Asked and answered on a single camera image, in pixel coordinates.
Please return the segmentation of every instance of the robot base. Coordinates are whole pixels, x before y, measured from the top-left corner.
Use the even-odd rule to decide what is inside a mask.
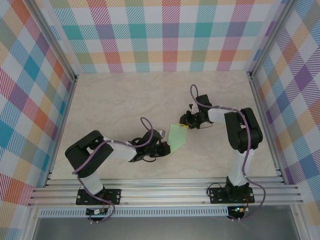
[[[102,189],[100,192],[98,192],[95,196],[101,199],[105,199],[114,205],[120,204],[120,198],[121,198],[121,189]],[[103,201],[97,200],[93,197],[91,197],[86,190],[79,189],[76,201],[76,205],[104,205]]]
[[[247,192],[242,196],[235,197],[233,201],[230,201],[224,187],[209,188],[209,195],[211,204],[253,204],[255,202],[255,196],[251,187],[248,187]]]

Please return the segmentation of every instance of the green fabric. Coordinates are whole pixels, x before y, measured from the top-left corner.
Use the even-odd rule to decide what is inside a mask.
[[[182,147],[187,142],[187,129],[178,124],[171,124],[169,130],[168,144],[171,153]]]

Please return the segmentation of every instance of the purple cable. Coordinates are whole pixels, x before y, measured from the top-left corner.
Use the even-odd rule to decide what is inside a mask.
[[[151,135],[150,135],[148,141],[146,141],[144,144],[141,144],[141,145],[131,145],[131,144],[127,144],[127,143],[125,143],[125,142],[123,142],[123,141],[118,141],[118,140],[106,140],[106,141],[103,141],[102,143],[100,143],[100,144],[95,148],[95,150],[90,154],[90,156],[87,158],[87,160],[86,160],[80,167],[78,167],[76,170],[74,170],[74,171],[72,172],[72,174],[76,174],[76,173],[78,173],[81,169],[83,169],[83,168],[88,164],[88,162],[93,158],[93,156],[97,153],[97,151],[98,151],[103,145],[105,145],[105,144],[107,144],[107,143],[122,144],[122,145],[126,145],[127,147],[130,147],[130,148],[141,148],[141,147],[146,146],[148,143],[150,143],[150,141],[151,141],[151,139],[152,139],[152,137],[153,137],[153,135],[154,135],[154,128],[153,128],[151,122],[150,122],[147,118],[145,118],[144,116],[140,117],[140,121],[141,121],[142,125],[143,125],[148,131],[149,131],[150,129],[145,125],[145,123],[143,122],[143,119],[147,121],[147,123],[150,125],[150,129],[151,129]],[[97,199],[97,200],[99,200],[99,201],[102,201],[102,202],[104,202],[104,203],[106,203],[106,204],[109,204],[109,205],[111,205],[111,206],[113,207],[113,210],[112,210],[111,214],[110,214],[109,216],[106,216],[106,217],[105,217],[104,219],[102,219],[101,221],[93,221],[93,220],[91,219],[91,215],[90,215],[90,216],[89,216],[89,219],[91,220],[91,222],[94,222],[94,223],[99,224],[99,223],[103,223],[104,221],[106,221],[106,220],[108,220],[109,218],[111,218],[111,216],[112,216],[112,215],[115,213],[115,211],[116,211],[115,205],[114,205],[112,202],[110,202],[110,201],[104,200],[104,199],[102,199],[102,198],[100,198],[100,197],[97,197],[97,196],[93,195],[93,194],[86,188],[86,186],[84,185],[84,183],[81,181],[81,179],[80,179],[78,176],[77,176],[77,178],[78,178],[79,182],[81,183],[81,185],[83,186],[83,188],[84,188],[84,190],[86,191],[87,194],[89,194],[89,195],[90,195],[91,197],[93,197],[94,199]]]
[[[209,108],[209,109],[223,109],[223,110],[229,110],[229,111],[237,112],[237,113],[240,114],[241,118],[243,119],[243,122],[244,122],[244,125],[245,125],[245,129],[246,129],[246,134],[248,135],[248,148],[246,150],[246,154],[245,154],[243,165],[242,165],[242,174],[243,174],[244,178],[249,183],[251,183],[253,185],[256,185],[257,187],[261,188],[262,191],[263,191],[263,198],[262,198],[262,201],[261,201],[260,205],[256,208],[256,210],[253,213],[251,213],[250,215],[247,215],[247,216],[242,218],[242,219],[248,219],[250,216],[252,216],[254,213],[256,213],[258,211],[258,209],[261,208],[261,206],[264,204],[264,202],[266,200],[266,194],[267,193],[266,193],[266,189],[263,186],[261,186],[260,184],[254,182],[254,181],[251,181],[247,177],[246,172],[245,172],[245,166],[246,166],[246,163],[247,163],[247,160],[248,160],[248,156],[249,156],[249,152],[250,152],[250,148],[251,148],[251,135],[250,135],[249,125],[248,125],[248,122],[246,120],[246,117],[239,109],[236,109],[236,108],[225,107],[225,106],[207,106],[207,105],[201,104],[200,102],[198,102],[196,100],[195,96],[192,93],[192,88],[193,87],[195,87],[196,95],[198,96],[198,94],[199,94],[198,88],[197,88],[197,86],[195,84],[192,84],[190,86],[190,94],[191,94],[191,97],[194,100],[194,102],[197,103],[199,106],[202,106],[202,107],[205,107],[205,108]]]

